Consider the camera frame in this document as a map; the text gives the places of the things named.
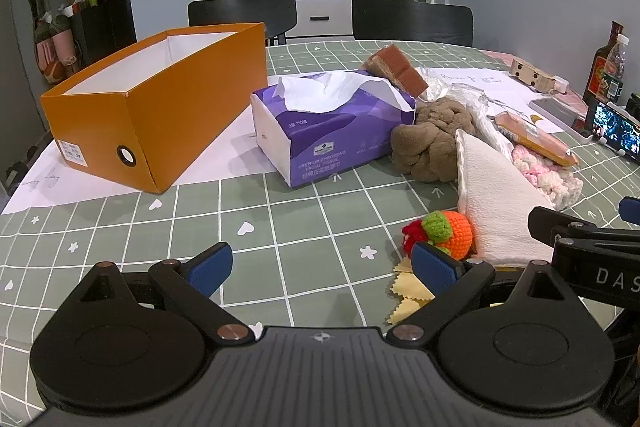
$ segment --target orange crocheted ball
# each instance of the orange crocheted ball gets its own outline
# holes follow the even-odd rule
[[[441,212],[447,218],[447,221],[449,221],[453,235],[444,243],[436,243],[435,246],[444,247],[449,250],[450,255],[457,261],[464,259],[466,254],[469,253],[471,243],[473,242],[471,224],[469,220],[459,212],[453,212],[452,210],[441,210]]]

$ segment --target black chair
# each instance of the black chair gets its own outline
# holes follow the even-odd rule
[[[204,0],[189,3],[189,26],[264,22],[265,39],[286,44],[284,34],[298,23],[296,0]]]
[[[353,0],[351,13],[356,39],[473,45],[474,16],[466,6]]]

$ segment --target orange box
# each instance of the orange box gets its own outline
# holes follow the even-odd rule
[[[40,99],[70,167],[159,194],[266,85],[264,25],[228,24],[159,33]]]

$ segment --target red yarn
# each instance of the red yarn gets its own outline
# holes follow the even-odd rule
[[[427,241],[427,233],[422,228],[422,220],[416,219],[408,225],[402,227],[404,239],[402,240],[402,249],[406,256],[411,259],[411,249],[418,241]]]

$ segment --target white tissue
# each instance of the white tissue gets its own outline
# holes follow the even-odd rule
[[[413,110],[386,78],[353,71],[329,71],[317,78],[281,76],[274,93],[284,98],[289,111],[322,113],[349,102],[358,88],[402,111]]]

